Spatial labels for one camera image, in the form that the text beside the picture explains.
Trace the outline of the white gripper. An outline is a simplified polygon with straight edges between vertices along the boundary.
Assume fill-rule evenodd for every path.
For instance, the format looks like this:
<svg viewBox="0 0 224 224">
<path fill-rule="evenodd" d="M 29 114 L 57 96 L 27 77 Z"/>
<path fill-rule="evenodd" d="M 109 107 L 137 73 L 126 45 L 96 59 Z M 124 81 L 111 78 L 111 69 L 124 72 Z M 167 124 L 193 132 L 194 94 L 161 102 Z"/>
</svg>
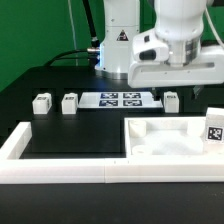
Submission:
<svg viewBox="0 0 224 224">
<path fill-rule="evenodd" d="M 219 45 L 202 47 L 199 37 L 192 40 L 164 39 L 155 29 L 132 40 L 128 85 L 132 88 L 191 86 L 197 97 L 203 85 L 224 83 L 224 49 Z"/>
</svg>

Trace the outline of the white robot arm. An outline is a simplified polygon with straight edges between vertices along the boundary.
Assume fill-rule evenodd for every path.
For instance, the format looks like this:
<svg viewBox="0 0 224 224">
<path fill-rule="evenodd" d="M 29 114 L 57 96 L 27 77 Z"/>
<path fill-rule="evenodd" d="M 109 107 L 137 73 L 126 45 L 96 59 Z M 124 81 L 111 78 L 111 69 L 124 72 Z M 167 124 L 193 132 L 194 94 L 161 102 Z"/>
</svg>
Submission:
<svg viewBox="0 0 224 224">
<path fill-rule="evenodd" d="M 125 79 L 132 88 L 224 83 L 224 42 L 201 44 L 208 9 L 224 0 L 147 0 L 156 20 L 140 30 L 140 0 L 103 0 L 105 38 L 98 76 Z"/>
</svg>

